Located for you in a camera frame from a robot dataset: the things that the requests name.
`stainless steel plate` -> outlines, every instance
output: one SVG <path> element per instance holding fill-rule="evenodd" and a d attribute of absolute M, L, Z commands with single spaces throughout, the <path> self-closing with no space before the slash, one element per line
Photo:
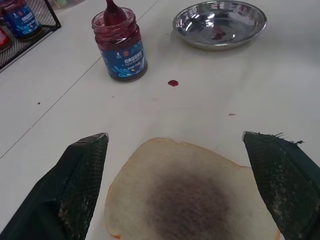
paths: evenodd
<path fill-rule="evenodd" d="M 208 1 L 181 11 L 173 21 L 176 34 L 205 50 L 225 50 L 258 36 L 267 25 L 266 15 L 241 1 Z"/>

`white table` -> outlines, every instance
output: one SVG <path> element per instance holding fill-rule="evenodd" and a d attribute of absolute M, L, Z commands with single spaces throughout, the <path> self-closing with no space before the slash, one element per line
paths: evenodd
<path fill-rule="evenodd" d="M 99 59 L 90 21 L 102 3 L 63 13 L 62 29 L 0 74 L 1 152 L 27 132 L 0 159 L 0 231 L 65 148 L 99 132 L 108 132 L 110 143 L 88 240 L 111 239 L 104 227 L 108 188 L 151 138 L 187 141 L 248 166 L 243 131 L 284 132 L 305 141 L 300 147 L 320 165 L 318 0 L 248 0 L 265 12 L 267 28 L 252 44 L 225 52 L 194 49 L 172 34 L 176 13 L 197 0 L 159 0 L 151 9 L 155 1 L 139 1 L 119 5 L 143 15 L 138 24 L 149 69 L 141 79 L 111 80 Z M 82 37 L 80 47 L 54 47 Z M 60 68 L 52 69 L 53 62 Z M 19 79 L 18 66 L 36 63 L 43 70 L 29 73 L 29 83 Z"/>

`bread slice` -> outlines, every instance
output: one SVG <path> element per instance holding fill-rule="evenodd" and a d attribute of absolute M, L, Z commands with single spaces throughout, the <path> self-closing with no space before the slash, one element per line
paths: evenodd
<path fill-rule="evenodd" d="M 155 138 L 114 179 L 105 224 L 121 240 L 274 240 L 251 168 L 205 148 Z"/>

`table surface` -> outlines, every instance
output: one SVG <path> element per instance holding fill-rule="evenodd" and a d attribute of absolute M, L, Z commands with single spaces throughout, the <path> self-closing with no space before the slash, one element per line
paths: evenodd
<path fill-rule="evenodd" d="M 141 79 L 108 76 L 91 29 L 103 0 L 59 14 L 62 28 L 0 73 L 0 231 L 68 145 L 100 132 L 110 143 L 88 240 L 111 239 L 108 188 L 135 149 L 155 137 L 248 166 L 243 131 L 284 133 L 303 140 L 320 165 L 320 1 L 248 0 L 265 12 L 267 28 L 224 52 L 194 49 L 172 33 L 175 15 L 197 0 L 116 2 L 139 19 L 149 65 Z"/>

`dark spot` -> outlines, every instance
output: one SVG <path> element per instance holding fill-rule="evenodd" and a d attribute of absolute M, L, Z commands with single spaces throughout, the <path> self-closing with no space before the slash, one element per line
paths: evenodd
<path fill-rule="evenodd" d="M 176 80 L 170 80 L 170 81 L 168 81 L 168 84 L 169 84 L 170 86 L 172 86 L 172 87 L 176 87 L 176 86 L 179 85 L 179 82 L 176 81 Z"/>
<path fill-rule="evenodd" d="M 163 240 L 227 240 L 229 204 L 211 178 L 164 177 L 147 200 L 147 223 Z"/>

